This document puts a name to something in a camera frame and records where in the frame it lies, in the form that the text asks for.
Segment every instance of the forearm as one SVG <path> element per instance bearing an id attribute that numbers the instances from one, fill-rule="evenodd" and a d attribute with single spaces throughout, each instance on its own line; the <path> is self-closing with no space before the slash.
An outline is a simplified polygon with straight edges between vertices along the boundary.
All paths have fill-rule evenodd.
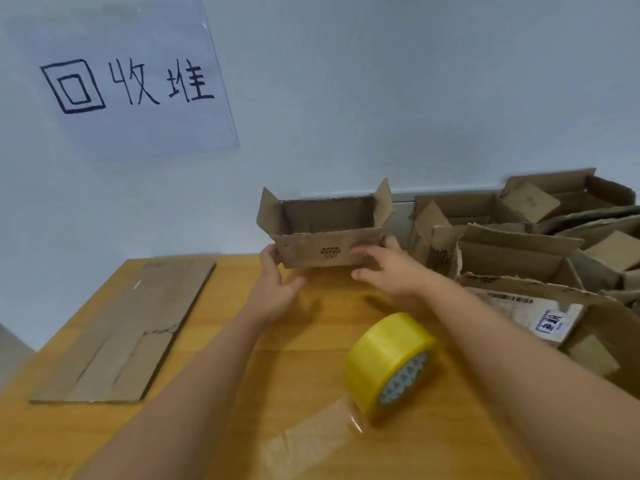
<path id="1" fill-rule="evenodd" d="M 640 477 L 640 403 L 444 276 L 420 289 L 469 364 L 554 477 Z"/>
<path id="2" fill-rule="evenodd" d="M 262 325 L 242 311 L 76 479 L 199 479 L 223 434 Z"/>

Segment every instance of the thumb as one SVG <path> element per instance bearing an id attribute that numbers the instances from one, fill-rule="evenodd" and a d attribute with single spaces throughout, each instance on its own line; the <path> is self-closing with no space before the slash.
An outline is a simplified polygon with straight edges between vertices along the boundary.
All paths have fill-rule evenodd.
<path id="1" fill-rule="evenodd" d="M 288 287 L 292 291 L 293 296 L 295 296 L 298 293 L 300 293 L 300 290 L 302 290 L 302 288 L 304 288 L 306 284 L 307 284 L 307 279 L 302 276 L 299 276 L 292 282 L 286 284 L 285 286 Z"/>
<path id="2" fill-rule="evenodd" d="M 351 272 L 351 277 L 356 281 L 364 281 L 365 283 L 369 283 L 370 285 L 379 288 L 382 279 L 382 273 L 380 271 L 373 271 L 371 269 L 363 267 L 360 269 L 354 269 Z"/>

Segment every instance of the wooden table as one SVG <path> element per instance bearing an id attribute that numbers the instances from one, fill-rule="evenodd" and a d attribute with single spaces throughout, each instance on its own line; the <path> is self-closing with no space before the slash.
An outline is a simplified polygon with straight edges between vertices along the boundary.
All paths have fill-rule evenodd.
<path id="1" fill-rule="evenodd" d="M 148 261 L 126 261 L 5 389 L 0 398 L 0 479 L 69 478 L 139 411 L 141 404 L 44 405 L 29 404 L 28 397 L 96 310 Z M 259 271 L 254 255 L 220 257 L 147 400 L 240 309 Z M 425 309 L 414 309 L 413 314 L 443 344 L 436 375 L 379 425 L 360 423 L 362 432 L 349 427 L 348 436 L 344 428 L 332 432 L 331 421 L 339 419 L 332 416 L 331 405 L 346 395 L 342 365 L 349 348 L 395 310 L 388 298 L 354 282 L 349 273 L 345 267 L 309 271 L 310 282 L 298 303 L 261 337 L 211 478 L 537 476 L 521 449 L 514 450 L 504 420 L 475 383 L 451 339 Z M 314 435 L 306 429 L 313 418 L 322 419 L 325 431 Z M 285 438 L 285 450 L 276 458 L 269 446 L 273 442 L 268 441 L 279 436 Z M 268 462 L 277 467 L 273 476 Z"/>

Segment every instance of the chinese characters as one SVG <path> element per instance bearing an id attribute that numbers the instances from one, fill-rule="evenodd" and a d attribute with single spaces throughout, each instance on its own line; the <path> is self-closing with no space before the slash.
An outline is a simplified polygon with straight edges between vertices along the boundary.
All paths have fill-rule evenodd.
<path id="1" fill-rule="evenodd" d="M 169 77 L 166 78 L 166 96 L 172 98 L 182 94 L 187 103 L 215 99 L 205 88 L 202 67 L 193 65 L 189 59 L 185 61 L 186 64 L 181 68 L 180 59 L 175 60 L 175 74 L 172 68 L 167 69 Z M 155 96 L 152 95 L 149 88 L 145 87 L 144 63 L 134 63 L 130 57 L 129 63 L 126 64 L 116 58 L 115 62 L 108 62 L 108 67 L 111 81 L 122 85 L 130 105 L 161 104 L 161 97 L 158 97 L 157 93 Z M 106 108 L 89 64 L 84 59 L 49 64 L 41 66 L 40 69 L 65 114 Z"/>
<path id="2" fill-rule="evenodd" d="M 543 333 L 556 333 L 562 328 L 562 325 L 562 316 L 549 311 L 542 317 L 536 330 Z"/>

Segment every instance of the barcode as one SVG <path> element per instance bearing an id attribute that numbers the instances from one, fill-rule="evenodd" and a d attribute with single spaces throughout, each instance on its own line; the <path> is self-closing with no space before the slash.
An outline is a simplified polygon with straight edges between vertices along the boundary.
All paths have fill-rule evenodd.
<path id="1" fill-rule="evenodd" d="M 511 296 L 500 293 L 487 293 L 491 298 L 508 299 L 509 301 L 517 301 L 518 303 L 533 303 L 532 298 L 522 298 L 519 296 Z"/>

